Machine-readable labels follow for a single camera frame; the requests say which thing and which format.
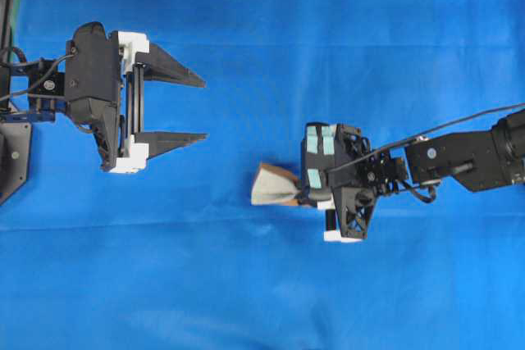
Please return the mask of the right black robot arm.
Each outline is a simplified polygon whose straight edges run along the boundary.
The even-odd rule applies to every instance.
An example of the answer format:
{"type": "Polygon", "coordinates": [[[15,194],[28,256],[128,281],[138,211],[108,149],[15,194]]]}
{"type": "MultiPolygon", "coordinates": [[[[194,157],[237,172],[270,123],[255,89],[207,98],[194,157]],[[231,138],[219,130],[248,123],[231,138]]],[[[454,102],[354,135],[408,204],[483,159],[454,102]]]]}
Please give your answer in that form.
{"type": "Polygon", "coordinates": [[[524,109],[511,109],[490,130],[433,139],[422,132],[378,149],[359,128],[308,123],[297,200],[325,212],[325,241],[356,242],[367,238],[380,197],[410,192],[432,203],[448,176],[473,193],[521,184],[524,109]]]}

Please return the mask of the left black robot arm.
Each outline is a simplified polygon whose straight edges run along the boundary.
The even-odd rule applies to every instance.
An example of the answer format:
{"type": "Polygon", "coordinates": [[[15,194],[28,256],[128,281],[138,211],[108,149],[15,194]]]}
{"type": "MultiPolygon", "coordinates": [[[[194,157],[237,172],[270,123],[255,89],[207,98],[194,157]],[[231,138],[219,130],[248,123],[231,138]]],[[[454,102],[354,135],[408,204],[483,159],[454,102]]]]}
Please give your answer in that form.
{"type": "Polygon", "coordinates": [[[160,81],[202,88],[204,80],[146,34],[82,25],[57,59],[1,64],[1,121],[52,122],[62,113],[94,137],[105,172],[131,174],[148,160],[202,141],[205,134],[147,131],[144,84],[160,81]]]}

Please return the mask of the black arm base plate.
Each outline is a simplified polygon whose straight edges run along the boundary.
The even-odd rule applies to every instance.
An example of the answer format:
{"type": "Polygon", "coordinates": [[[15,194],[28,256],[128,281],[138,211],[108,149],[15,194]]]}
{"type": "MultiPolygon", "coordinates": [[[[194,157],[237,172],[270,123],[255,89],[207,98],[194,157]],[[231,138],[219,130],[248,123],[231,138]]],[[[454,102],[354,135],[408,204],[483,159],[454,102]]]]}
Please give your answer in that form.
{"type": "Polygon", "coordinates": [[[27,181],[31,140],[31,123],[1,123],[1,204],[27,181]]]}

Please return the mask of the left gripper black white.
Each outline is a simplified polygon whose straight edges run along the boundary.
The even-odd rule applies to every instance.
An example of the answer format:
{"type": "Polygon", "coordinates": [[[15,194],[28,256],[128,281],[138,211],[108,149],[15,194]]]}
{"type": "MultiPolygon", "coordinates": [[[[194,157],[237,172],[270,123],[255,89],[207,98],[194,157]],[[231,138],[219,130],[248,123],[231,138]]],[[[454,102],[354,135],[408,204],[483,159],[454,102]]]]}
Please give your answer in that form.
{"type": "Polygon", "coordinates": [[[144,80],[204,88],[199,75],[149,43],[145,34],[115,30],[102,37],[111,77],[104,89],[110,99],[110,115],[103,117],[107,150],[100,152],[104,171],[133,174],[143,170],[148,159],[207,138],[200,133],[144,132],[144,80]]]}

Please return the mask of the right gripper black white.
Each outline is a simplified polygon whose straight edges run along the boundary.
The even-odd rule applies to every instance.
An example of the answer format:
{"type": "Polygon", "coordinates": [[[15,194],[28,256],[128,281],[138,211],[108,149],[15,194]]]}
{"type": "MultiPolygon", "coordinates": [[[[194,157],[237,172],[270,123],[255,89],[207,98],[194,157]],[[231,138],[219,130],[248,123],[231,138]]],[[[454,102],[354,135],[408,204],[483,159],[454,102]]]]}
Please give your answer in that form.
{"type": "Polygon", "coordinates": [[[297,183],[295,200],[299,205],[313,205],[325,212],[323,240],[326,242],[356,243],[368,235],[377,196],[368,184],[363,164],[359,159],[370,153],[370,143],[361,131],[353,126],[340,125],[340,137],[344,149],[342,163],[326,171],[331,186],[331,199],[316,202],[309,197],[310,188],[297,183]]]}

